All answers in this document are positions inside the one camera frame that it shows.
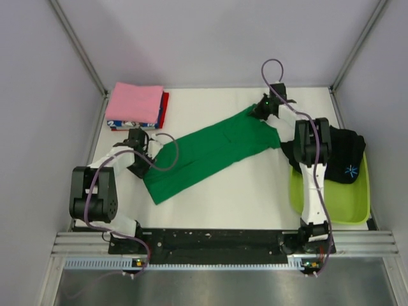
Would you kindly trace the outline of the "green t shirt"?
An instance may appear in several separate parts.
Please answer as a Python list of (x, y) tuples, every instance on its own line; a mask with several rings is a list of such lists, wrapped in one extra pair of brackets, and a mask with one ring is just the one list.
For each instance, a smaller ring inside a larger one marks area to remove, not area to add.
[(281, 145), (278, 131), (249, 115), (254, 105), (211, 126), (167, 143), (144, 184), (155, 205), (247, 157)]

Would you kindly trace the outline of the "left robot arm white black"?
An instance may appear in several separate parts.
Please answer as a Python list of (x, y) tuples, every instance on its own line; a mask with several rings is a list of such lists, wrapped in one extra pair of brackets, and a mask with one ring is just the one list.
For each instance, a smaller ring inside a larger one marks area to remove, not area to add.
[(136, 220), (119, 212), (116, 178), (124, 171), (142, 179), (163, 145), (156, 135), (140, 128), (130, 129), (128, 137), (115, 143), (110, 151), (87, 166), (77, 166), (71, 176), (69, 214), (95, 230), (114, 232), (129, 252), (143, 249), (145, 239), (137, 233)]

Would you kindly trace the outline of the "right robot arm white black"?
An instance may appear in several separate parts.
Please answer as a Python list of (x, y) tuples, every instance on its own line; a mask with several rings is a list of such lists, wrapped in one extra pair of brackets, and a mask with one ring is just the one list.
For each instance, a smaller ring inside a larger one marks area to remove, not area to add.
[(273, 115), (284, 120), (294, 132), (293, 156), (299, 164), (303, 180), (303, 210), (297, 242), (305, 252), (318, 248), (331, 234), (331, 221), (324, 204), (324, 175), (332, 151), (328, 119), (313, 119), (294, 107), (288, 100), (286, 86), (279, 82), (269, 85), (269, 94), (250, 112), (250, 116), (267, 120)]

